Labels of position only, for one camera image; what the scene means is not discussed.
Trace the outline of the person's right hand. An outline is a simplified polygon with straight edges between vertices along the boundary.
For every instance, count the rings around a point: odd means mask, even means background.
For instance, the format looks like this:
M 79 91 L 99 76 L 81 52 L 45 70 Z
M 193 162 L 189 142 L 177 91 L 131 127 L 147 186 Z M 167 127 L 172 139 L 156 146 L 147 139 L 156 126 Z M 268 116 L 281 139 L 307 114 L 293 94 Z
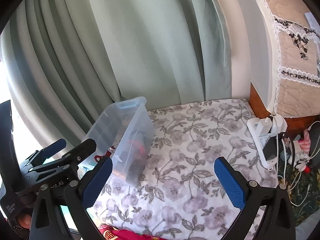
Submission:
M 8 220 L 9 225 L 13 228 L 14 226 L 19 226 L 26 230 L 30 230 L 31 227 L 31 215 L 28 213 L 19 213 L 12 220 Z

